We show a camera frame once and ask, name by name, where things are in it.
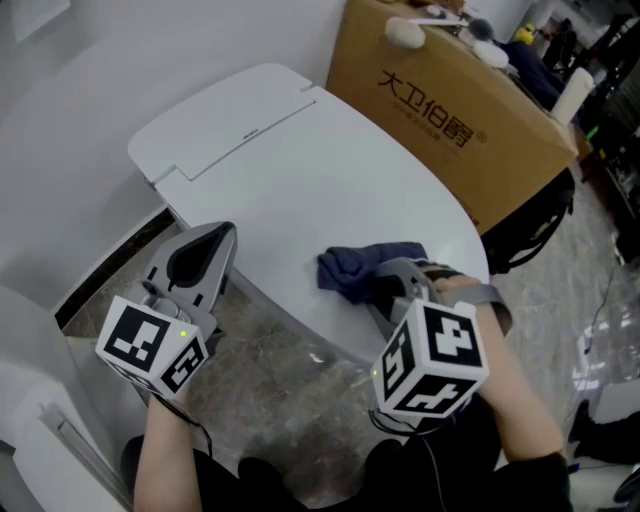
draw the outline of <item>white cube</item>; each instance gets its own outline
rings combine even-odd
[[[125,379],[168,400],[209,354],[200,328],[114,297],[96,353]]]
[[[372,368],[382,412],[446,418],[489,376],[476,308],[415,299]]]

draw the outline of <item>black sleeve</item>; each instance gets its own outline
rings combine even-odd
[[[487,496],[498,510],[572,512],[567,461],[558,454],[512,462],[493,473]]]

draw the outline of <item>forearm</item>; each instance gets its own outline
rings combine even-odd
[[[200,511],[189,425],[153,396],[134,491],[138,512]]]
[[[529,385],[491,307],[478,307],[476,318],[491,373],[479,393],[495,411],[507,459],[533,460],[562,453],[562,431]]]

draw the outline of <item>black and white pattern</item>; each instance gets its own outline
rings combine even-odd
[[[152,393],[156,393],[156,394],[160,393],[160,391],[158,391],[158,388],[156,388],[147,379],[145,379],[143,377],[140,377],[138,375],[135,375],[133,373],[130,373],[127,370],[125,370],[124,368],[121,368],[120,366],[117,366],[117,365],[115,365],[113,363],[109,363],[109,364],[110,364],[111,368],[113,368],[120,375],[122,375],[125,379],[130,380],[131,382],[133,382],[137,386],[143,387],[146,390],[151,391]]]
[[[170,323],[127,306],[118,319],[104,351],[148,372]]]
[[[444,414],[474,384],[475,381],[472,380],[425,375],[394,409]]]
[[[185,348],[169,369],[162,375],[162,382],[177,393],[182,384],[189,378],[198,366],[204,361],[202,349],[198,339],[194,338]]]
[[[395,338],[391,341],[382,356],[382,380],[384,384],[384,399],[389,400],[400,384],[416,367],[411,346],[409,325],[402,324]]]
[[[478,341],[469,318],[424,308],[429,338],[429,353],[432,361],[482,366]]]

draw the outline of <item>marble floor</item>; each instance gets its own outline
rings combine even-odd
[[[638,377],[640,364],[640,272],[617,264],[608,215],[589,185],[576,179],[576,186],[574,213],[547,247],[493,278],[514,315],[508,340],[567,431],[582,398],[597,400],[603,386]],[[113,295],[177,229],[168,228],[118,271],[65,334],[96,337]],[[194,378],[189,401],[211,433],[215,458],[234,472],[243,456],[271,461],[310,507],[351,496],[367,453],[388,437],[367,416],[375,404],[367,368],[300,339],[233,286],[216,315],[227,337]],[[589,344],[585,356],[579,347]]]

